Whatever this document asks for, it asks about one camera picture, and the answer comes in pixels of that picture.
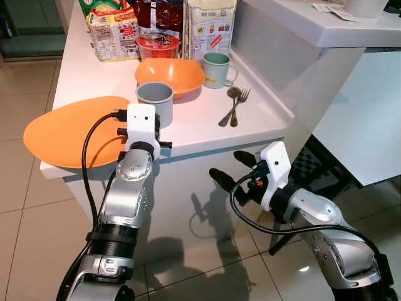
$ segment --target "glass door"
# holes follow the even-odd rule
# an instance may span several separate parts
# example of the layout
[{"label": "glass door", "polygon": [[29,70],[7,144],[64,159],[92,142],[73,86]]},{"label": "glass door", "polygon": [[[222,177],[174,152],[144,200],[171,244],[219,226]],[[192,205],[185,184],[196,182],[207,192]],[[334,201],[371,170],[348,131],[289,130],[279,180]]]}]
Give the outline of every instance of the glass door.
[{"label": "glass door", "polygon": [[0,0],[0,51],[4,59],[60,56],[65,39],[54,0]]}]

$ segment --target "cable connector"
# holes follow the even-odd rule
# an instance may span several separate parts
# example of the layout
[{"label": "cable connector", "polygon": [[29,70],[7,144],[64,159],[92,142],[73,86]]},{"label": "cable connector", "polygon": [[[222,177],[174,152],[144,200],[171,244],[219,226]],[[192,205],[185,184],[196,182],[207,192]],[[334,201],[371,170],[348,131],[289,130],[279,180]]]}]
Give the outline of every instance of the cable connector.
[{"label": "cable connector", "polygon": [[118,109],[112,114],[118,121],[127,122],[127,110]]},{"label": "cable connector", "polygon": [[253,179],[264,177],[269,173],[268,163],[265,160],[260,160],[256,163],[256,167],[249,173]]}]

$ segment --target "red package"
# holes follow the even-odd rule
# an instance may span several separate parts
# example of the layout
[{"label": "red package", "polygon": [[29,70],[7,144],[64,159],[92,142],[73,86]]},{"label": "red package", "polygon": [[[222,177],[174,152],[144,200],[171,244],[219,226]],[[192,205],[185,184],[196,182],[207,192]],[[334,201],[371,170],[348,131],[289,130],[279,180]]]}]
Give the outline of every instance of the red package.
[{"label": "red package", "polygon": [[181,40],[183,0],[128,0],[138,18],[140,34],[161,33]]}]

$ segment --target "white shelf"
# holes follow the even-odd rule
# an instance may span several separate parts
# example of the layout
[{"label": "white shelf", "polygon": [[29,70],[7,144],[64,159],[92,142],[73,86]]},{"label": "white shelf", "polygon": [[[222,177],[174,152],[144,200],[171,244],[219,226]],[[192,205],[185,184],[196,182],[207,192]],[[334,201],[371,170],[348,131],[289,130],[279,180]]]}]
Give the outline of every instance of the white shelf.
[{"label": "white shelf", "polygon": [[[106,95],[136,102],[135,69],[140,62],[98,61],[86,31],[79,5],[75,3],[53,109]],[[252,89],[247,102],[237,108],[239,125],[235,128],[217,125],[232,106],[232,100],[226,95],[227,88],[215,90],[202,87],[174,104],[173,122],[160,133],[160,140],[173,142],[173,149],[164,158],[284,137],[293,119],[292,112],[235,53],[232,53],[232,64],[240,71],[235,84]],[[41,170],[49,178],[71,174],[44,162]]]},{"label": "white shelf", "polygon": [[301,0],[243,0],[316,47],[399,47],[401,18],[383,12],[378,19],[361,23],[321,13]]}]

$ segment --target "green mug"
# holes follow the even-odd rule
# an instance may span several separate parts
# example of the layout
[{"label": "green mug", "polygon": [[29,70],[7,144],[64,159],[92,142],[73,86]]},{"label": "green mug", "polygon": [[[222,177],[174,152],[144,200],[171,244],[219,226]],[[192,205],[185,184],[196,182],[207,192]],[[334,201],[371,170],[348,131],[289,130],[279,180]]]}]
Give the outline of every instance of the green mug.
[{"label": "green mug", "polygon": [[[220,52],[205,53],[202,59],[202,67],[205,73],[204,85],[207,88],[218,89],[223,86],[232,86],[238,77],[238,70],[230,65],[230,58]],[[227,79],[229,68],[236,72],[232,80]]]}]

